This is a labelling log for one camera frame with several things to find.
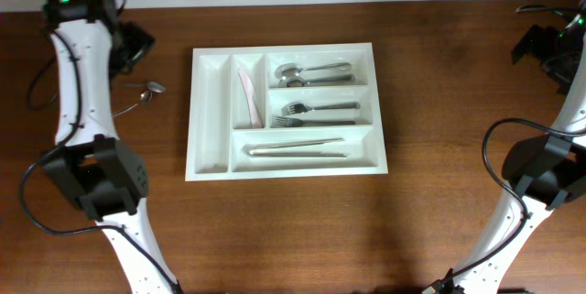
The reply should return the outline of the large metal spoon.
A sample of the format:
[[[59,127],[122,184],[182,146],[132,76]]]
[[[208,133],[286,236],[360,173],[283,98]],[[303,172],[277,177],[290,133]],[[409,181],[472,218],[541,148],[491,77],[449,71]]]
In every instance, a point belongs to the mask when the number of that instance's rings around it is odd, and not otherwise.
[[[275,77],[279,80],[285,80],[291,77],[298,77],[303,71],[320,71],[330,69],[340,69],[343,71],[350,70],[352,64],[349,62],[339,62],[313,67],[301,67],[297,63],[287,63],[280,65],[275,70]]]
[[[279,82],[279,88],[295,88],[295,87],[306,87],[306,86],[320,86],[327,84],[338,84],[346,82],[354,82],[355,76],[353,74],[341,74],[328,77],[321,77],[315,79],[303,79],[300,76],[291,77]]]

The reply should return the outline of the small metal teaspoon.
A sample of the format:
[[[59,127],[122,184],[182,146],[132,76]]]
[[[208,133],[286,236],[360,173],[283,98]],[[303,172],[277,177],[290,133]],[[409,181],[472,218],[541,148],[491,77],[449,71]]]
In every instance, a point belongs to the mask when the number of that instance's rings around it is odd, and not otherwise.
[[[124,87],[141,87],[146,88],[154,93],[164,93],[167,88],[160,82],[121,82],[121,86]]]
[[[139,105],[149,103],[152,100],[152,98],[153,98],[153,92],[150,90],[145,90],[140,94],[139,101],[137,103],[128,105],[118,111],[113,112],[112,117],[117,117],[121,114],[125,114],[125,113],[133,110],[134,108],[138,107]]]

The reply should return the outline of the metal tongs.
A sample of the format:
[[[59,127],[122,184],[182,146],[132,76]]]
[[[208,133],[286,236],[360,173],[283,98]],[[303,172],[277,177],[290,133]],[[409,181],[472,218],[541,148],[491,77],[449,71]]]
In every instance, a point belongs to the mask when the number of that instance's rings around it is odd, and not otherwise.
[[[244,147],[244,153],[251,158],[346,158],[347,155],[342,152],[306,149],[343,141],[343,138],[329,138],[254,145]]]

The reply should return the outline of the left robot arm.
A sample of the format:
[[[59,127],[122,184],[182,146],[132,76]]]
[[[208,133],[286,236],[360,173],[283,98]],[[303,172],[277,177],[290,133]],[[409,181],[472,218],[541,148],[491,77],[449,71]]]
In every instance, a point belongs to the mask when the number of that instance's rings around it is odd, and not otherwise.
[[[120,141],[110,101],[112,78],[155,40],[119,22],[114,0],[47,0],[43,12],[59,67],[60,120],[42,168],[92,231],[107,236],[135,293],[180,293],[148,220],[146,165]]]

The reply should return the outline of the metal fork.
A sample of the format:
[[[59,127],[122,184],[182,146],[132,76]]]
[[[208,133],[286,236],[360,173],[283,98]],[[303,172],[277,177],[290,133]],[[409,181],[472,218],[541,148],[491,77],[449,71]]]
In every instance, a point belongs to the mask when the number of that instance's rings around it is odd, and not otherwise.
[[[319,121],[319,120],[301,120],[298,118],[277,116],[273,119],[275,125],[284,127],[302,127],[302,126],[336,126],[336,125],[355,125],[356,122],[353,120],[345,121]]]
[[[318,106],[310,106],[305,103],[290,103],[281,108],[281,114],[284,116],[293,114],[305,114],[313,111],[324,111],[324,110],[356,110],[360,109],[361,105],[358,102],[348,103],[334,103]]]

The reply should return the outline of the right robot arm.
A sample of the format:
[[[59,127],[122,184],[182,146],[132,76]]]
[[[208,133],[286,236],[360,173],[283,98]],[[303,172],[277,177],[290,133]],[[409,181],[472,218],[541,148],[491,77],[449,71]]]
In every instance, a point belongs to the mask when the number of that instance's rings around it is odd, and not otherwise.
[[[565,101],[553,125],[517,118],[540,131],[509,150],[502,172],[486,170],[503,193],[471,253],[427,293],[496,293],[516,256],[554,210],[585,193],[585,4],[575,7],[524,5],[517,13],[551,13],[562,30],[532,26],[511,52],[513,62],[530,56],[559,84]]]

